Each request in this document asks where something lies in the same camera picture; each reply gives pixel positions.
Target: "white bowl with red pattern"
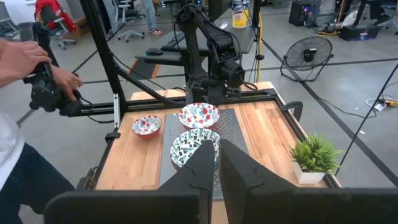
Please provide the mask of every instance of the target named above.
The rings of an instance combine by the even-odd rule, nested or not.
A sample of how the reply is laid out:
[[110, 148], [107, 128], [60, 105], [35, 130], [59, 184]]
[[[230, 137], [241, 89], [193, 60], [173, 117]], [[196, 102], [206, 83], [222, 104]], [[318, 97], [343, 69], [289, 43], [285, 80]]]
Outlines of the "white bowl with red pattern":
[[178, 119], [187, 129], [211, 129], [219, 118], [218, 108], [208, 103], [192, 103], [182, 108], [178, 114]]
[[135, 120], [131, 129], [140, 138], [151, 139], [159, 133], [161, 126], [162, 120], [158, 116], [147, 115]]

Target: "white pot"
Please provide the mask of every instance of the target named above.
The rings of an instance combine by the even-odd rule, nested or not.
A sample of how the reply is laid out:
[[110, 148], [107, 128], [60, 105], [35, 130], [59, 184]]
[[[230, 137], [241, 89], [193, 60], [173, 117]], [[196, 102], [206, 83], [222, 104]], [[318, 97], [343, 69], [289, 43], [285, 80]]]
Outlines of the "white pot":
[[293, 171], [299, 184], [316, 184], [321, 181], [325, 175], [325, 173], [322, 172], [303, 172], [296, 162], [293, 162]]

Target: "desk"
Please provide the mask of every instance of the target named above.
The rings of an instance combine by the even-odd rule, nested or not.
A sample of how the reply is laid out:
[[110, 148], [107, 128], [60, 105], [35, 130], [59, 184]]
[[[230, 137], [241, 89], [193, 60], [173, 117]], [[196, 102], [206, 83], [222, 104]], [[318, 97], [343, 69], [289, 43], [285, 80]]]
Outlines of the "desk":
[[[224, 21], [229, 21], [228, 27], [226, 27], [224, 30], [228, 31], [236, 36], [238, 39], [240, 45], [241, 45], [241, 50], [242, 54], [248, 54], [250, 51], [251, 46], [253, 45], [254, 38], [255, 38], [255, 33], [253, 29], [249, 26], [247, 26], [245, 29], [235, 29], [232, 27], [232, 19], [217, 19], [215, 21], [216, 26], [222, 25]], [[166, 34], [164, 37], [162, 37], [160, 40], [155, 42], [154, 44], [151, 45], [151, 47], [156, 47], [158, 49], [161, 49], [163, 45], [165, 45], [167, 42], [172, 40], [174, 38], [174, 32], [169, 32]], [[208, 57], [209, 56], [209, 50], [207, 47], [207, 40], [203, 33], [200, 31], [200, 29], [197, 30], [197, 39], [198, 39], [198, 46], [199, 46], [199, 52], [201, 56]], [[181, 40], [178, 45], [180, 46], [181, 51], [186, 51], [187, 50], [187, 42], [185, 39]], [[176, 50], [175, 52], [164, 52], [162, 55], [136, 55], [136, 58], [138, 59], [144, 59], [146, 63], [156, 63], [160, 65], [176, 65], [176, 66], [183, 66], [181, 54], [178, 51], [178, 46], [175, 46], [174, 49]]]
[[[259, 89], [274, 88], [271, 82], [256, 84]], [[183, 96], [179, 90], [158, 91], [166, 97]], [[131, 100], [151, 98], [147, 93], [133, 93]], [[301, 187], [327, 187], [324, 181], [315, 185], [299, 185], [293, 173], [289, 156], [295, 145], [295, 134], [274, 101], [221, 105], [220, 109], [235, 110], [249, 154], [259, 163], [282, 178]], [[97, 190], [155, 190], [159, 186], [160, 162], [164, 126], [159, 135], [150, 141], [142, 140], [131, 131], [131, 124], [147, 114], [165, 115], [180, 109], [126, 113], [119, 128], [121, 137], [115, 139], [100, 174]], [[223, 202], [213, 203], [213, 223], [226, 223]]]

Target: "black fan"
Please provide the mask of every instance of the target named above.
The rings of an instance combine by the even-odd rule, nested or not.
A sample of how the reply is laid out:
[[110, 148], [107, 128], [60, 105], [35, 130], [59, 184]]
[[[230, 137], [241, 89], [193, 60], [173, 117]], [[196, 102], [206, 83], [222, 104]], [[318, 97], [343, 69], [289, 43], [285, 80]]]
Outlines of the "black fan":
[[[307, 37], [299, 40], [290, 47], [284, 56], [284, 61], [280, 66], [280, 74], [296, 82], [313, 82], [318, 78], [323, 67], [333, 57], [333, 54], [331, 54], [332, 49], [333, 47], [331, 46], [330, 41], [323, 37]], [[284, 64], [293, 70], [311, 70], [311, 73], [304, 80], [296, 80], [282, 72], [282, 67]], [[308, 77], [312, 74], [313, 69], [319, 66], [322, 66], [322, 68], [319, 70], [315, 78], [308, 79]]]

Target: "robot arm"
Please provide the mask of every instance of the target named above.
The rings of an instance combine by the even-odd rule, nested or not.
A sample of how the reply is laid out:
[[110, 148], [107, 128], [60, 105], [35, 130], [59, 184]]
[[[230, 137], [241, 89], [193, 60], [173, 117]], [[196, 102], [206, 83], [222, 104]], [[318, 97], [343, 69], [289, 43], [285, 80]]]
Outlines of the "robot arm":
[[[192, 102], [187, 103], [207, 101], [217, 104], [228, 95], [227, 90], [240, 93], [236, 89], [243, 84], [245, 71], [236, 62], [241, 60], [241, 53], [240, 49], [236, 50], [233, 35], [215, 26], [208, 16], [193, 4], [182, 7], [176, 21], [185, 34], [190, 61], [187, 91], [192, 95]], [[201, 67], [196, 37], [198, 28], [207, 39], [211, 63], [209, 75]]]

